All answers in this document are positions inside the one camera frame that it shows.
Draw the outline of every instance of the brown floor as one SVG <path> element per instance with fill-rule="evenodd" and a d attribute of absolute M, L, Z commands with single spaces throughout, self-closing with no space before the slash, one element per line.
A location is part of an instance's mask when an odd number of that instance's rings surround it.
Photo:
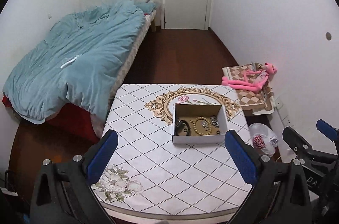
<path fill-rule="evenodd" d="M 147 34 L 124 83 L 220 84 L 221 68 L 235 65 L 211 31 L 161 30 Z M 69 161 L 75 154 L 84 154 L 89 146 L 89 141 L 48 124 L 22 122 L 10 159 L 10 169 L 18 176 L 18 193 L 31 199 L 43 159 Z"/>

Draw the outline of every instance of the white plastic bag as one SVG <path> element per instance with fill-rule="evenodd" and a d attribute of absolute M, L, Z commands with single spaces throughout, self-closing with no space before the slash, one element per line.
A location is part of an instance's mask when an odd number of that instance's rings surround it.
<path fill-rule="evenodd" d="M 275 147 L 278 146 L 277 136 L 274 132 L 268 126 L 259 123 L 251 124 L 249 130 L 253 146 L 268 156 L 273 156 Z"/>

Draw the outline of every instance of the bed leg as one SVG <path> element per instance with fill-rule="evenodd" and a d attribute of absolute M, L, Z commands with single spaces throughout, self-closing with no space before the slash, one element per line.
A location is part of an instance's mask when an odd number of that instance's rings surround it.
<path fill-rule="evenodd" d="M 152 32 L 156 32 L 154 20 L 150 23 L 150 26 L 151 26 Z"/>

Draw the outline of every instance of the pink panther plush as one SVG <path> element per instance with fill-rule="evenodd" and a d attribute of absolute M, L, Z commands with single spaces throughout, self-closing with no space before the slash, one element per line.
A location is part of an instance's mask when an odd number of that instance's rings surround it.
<path fill-rule="evenodd" d="M 261 65 L 260 71 L 252 71 L 252 70 L 246 70 L 243 72 L 244 75 L 244 81 L 240 80 L 229 80 L 227 77 L 222 78 L 222 85 L 228 85 L 233 89 L 242 89 L 242 90 L 248 90 L 252 92 L 259 92 L 264 84 L 269 79 L 270 75 L 273 75 L 277 72 L 277 68 L 272 65 L 271 63 L 265 63 L 264 65 Z M 248 82 L 247 75 L 254 75 L 254 74 L 260 74 L 253 83 Z"/>

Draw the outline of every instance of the open box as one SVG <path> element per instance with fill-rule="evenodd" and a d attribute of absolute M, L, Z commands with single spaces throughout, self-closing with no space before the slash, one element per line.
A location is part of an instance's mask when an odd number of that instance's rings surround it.
<path fill-rule="evenodd" d="M 211 125 L 210 135 L 198 135 L 193 128 L 193 123 L 198 117 L 205 117 L 210 120 L 210 117 L 216 115 L 219 127 Z M 191 134 L 186 136 L 184 128 L 178 131 L 175 135 L 175 123 L 179 120 L 187 121 L 190 126 Z M 202 126 L 202 120 L 196 122 L 196 129 L 198 132 L 206 134 L 207 131 Z M 175 104 L 173 110 L 173 129 L 172 129 L 172 142 L 173 144 L 208 144 L 208 143 L 222 143 L 225 140 L 227 129 L 227 118 L 225 107 L 221 105 L 186 105 Z"/>

